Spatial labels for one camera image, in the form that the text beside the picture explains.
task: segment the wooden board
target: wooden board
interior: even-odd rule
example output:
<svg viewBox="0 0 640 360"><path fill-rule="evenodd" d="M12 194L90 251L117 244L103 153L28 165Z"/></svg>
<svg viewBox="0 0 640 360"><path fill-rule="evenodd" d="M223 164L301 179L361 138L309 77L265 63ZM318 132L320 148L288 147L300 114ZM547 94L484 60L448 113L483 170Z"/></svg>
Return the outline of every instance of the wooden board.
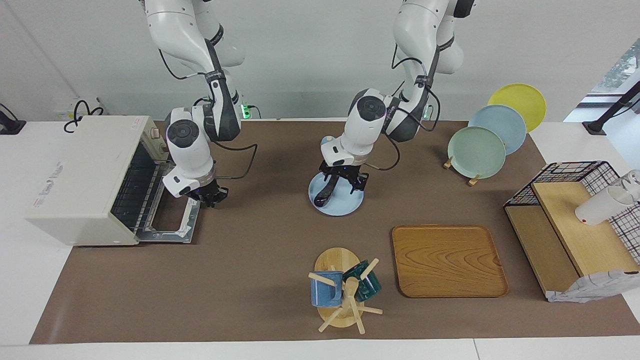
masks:
<svg viewBox="0 0 640 360"><path fill-rule="evenodd" d="M543 292L565 291L578 272L541 206L505 209Z"/></svg>
<svg viewBox="0 0 640 360"><path fill-rule="evenodd" d="M320 256L316 259L316 264L314 265L314 271L325 271L325 270L337 270L341 272L345 272L350 268L356 266L360 260L349 249L345 249L344 247L332 247L323 251ZM359 302L358 306L364 306L364 302ZM335 307L319 307L318 313L323 321L326 321L331 314L335 311ZM356 318L353 316L353 312L342 312L338 314L338 316L333 319L330 323L333 327L349 327L356 323Z"/></svg>
<svg viewBox="0 0 640 360"><path fill-rule="evenodd" d="M407 297L499 297L509 291L483 226L398 226L392 237L398 283Z"/></svg>
<svg viewBox="0 0 640 360"><path fill-rule="evenodd" d="M337 270L345 272L359 264L356 254L344 247L332 247L323 251L316 259L314 271Z"/></svg>
<svg viewBox="0 0 640 360"><path fill-rule="evenodd" d="M590 198L581 183L537 183L533 190L580 276L622 269L638 271L625 245L608 222L578 221L575 209Z"/></svg>

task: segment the wooden tray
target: wooden tray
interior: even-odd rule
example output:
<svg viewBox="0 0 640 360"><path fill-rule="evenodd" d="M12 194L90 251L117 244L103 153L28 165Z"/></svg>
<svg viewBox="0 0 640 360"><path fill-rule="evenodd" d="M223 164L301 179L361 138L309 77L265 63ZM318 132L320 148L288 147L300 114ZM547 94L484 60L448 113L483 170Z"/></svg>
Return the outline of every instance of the wooden tray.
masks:
<svg viewBox="0 0 640 360"><path fill-rule="evenodd" d="M481 225L397 226L392 238L407 297L500 297L509 291L491 232Z"/></svg>

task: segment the round wooden base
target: round wooden base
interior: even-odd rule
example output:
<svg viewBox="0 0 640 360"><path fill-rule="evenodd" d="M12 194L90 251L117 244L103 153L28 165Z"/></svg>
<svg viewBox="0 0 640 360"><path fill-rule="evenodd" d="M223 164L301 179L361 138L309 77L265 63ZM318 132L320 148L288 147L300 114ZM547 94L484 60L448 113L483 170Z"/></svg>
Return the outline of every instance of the round wooden base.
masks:
<svg viewBox="0 0 640 360"><path fill-rule="evenodd" d="M360 262L356 254L352 253L344 247L332 247L325 250L314 266L314 271L337 270L345 272ZM364 302L359 302L358 306L364 306ZM337 307L319 307L318 313L323 321L333 314ZM341 313L330 323L333 327L349 327L356 323L356 318L351 310Z"/></svg>

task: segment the white table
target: white table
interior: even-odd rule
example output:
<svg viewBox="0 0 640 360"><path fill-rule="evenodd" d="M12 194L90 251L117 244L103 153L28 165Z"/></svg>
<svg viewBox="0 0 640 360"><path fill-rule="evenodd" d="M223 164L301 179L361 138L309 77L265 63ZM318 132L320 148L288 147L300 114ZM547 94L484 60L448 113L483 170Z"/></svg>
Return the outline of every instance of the white table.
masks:
<svg viewBox="0 0 640 360"><path fill-rule="evenodd" d="M403 360L640 358L640 336L26 346L71 248L27 223L23 214L70 136L60 122L32 122L19 136L0 137L0 359L324 359L327 352L344 351L366 359ZM606 138L587 135L581 124L546 122L531 136L548 163L606 160L620 174L629 170ZM640 290L626 293L625 299L640 318Z"/></svg>

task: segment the brown table mat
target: brown table mat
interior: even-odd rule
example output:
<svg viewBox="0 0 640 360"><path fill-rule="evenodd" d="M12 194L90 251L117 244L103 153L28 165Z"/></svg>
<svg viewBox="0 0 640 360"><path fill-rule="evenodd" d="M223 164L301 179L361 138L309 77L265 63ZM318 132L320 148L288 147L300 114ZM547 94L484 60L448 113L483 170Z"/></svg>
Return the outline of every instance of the brown table mat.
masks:
<svg viewBox="0 0 640 360"><path fill-rule="evenodd" d="M340 122L248 122L233 145L260 143L250 174L221 181L229 197L203 209L189 245L75 248L31 343L128 341L267 341L335 338L430 339L640 334L622 296L587 304L545 300L502 205L544 161L531 138L502 171L470 188L444 170L447 143L464 122L441 122L400 144L390 172L371 173L356 212L332 218L315 210L307 188L317 173L324 135ZM220 175L242 174L250 153L212 147ZM371 162L387 166L380 138ZM163 207L159 224L179 222L180 201ZM390 232L397 225L482 224L492 232L509 283L496 299L409 299L397 289ZM307 274L330 247L379 258L383 289L368 306L364 336L329 328L311 306Z"/></svg>

